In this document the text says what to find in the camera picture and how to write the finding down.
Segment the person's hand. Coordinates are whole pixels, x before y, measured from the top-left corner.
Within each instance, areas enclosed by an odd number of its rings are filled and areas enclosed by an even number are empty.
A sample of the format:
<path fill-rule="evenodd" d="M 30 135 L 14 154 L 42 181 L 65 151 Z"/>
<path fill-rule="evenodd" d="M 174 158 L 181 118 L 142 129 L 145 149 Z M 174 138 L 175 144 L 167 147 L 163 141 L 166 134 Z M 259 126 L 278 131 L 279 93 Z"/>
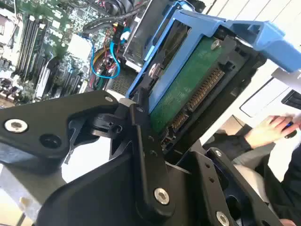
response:
<path fill-rule="evenodd" d="M 295 130 L 301 128 L 301 120 L 293 121 L 292 116 L 274 116 L 270 115 L 250 130 L 245 136 L 246 142 L 252 149 L 265 146 L 277 140 L 285 138 Z"/>

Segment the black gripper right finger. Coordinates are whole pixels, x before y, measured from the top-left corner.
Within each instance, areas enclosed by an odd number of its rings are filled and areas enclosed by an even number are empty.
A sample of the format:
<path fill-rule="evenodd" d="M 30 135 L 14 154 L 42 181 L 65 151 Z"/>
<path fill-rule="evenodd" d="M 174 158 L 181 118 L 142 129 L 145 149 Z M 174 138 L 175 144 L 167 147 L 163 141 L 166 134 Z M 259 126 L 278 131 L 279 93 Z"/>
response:
<path fill-rule="evenodd" d="M 280 226 L 268 208 L 227 156 L 217 148 L 186 156 L 195 179 L 202 226 Z"/>

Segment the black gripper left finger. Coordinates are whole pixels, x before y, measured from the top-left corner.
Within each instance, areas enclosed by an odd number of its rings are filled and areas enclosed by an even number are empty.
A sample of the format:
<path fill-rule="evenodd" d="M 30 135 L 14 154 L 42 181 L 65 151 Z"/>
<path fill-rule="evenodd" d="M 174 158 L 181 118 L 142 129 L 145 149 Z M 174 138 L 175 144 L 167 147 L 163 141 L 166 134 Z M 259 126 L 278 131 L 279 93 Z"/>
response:
<path fill-rule="evenodd" d="M 148 220 L 170 218 L 175 203 L 147 105 L 120 103 L 106 91 L 94 91 L 0 112 L 0 161 L 29 172 L 54 173 L 71 149 L 99 137 L 111 139 L 110 161 L 132 157 L 138 214 Z"/>

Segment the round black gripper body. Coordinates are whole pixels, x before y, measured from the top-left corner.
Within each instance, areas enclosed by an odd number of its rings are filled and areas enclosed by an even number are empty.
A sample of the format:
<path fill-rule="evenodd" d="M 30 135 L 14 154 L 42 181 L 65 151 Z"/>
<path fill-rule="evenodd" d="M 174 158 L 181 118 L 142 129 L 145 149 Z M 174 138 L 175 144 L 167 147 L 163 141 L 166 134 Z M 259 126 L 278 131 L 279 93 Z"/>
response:
<path fill-rule="evenodd" d="M 192 175 L 167 164 L 175 211 L 168 219 L 143 219 L 134 195 L 132 157 L 118 157 L 53 192 L 42 205 L 39 226 L 209 226 Z"/>

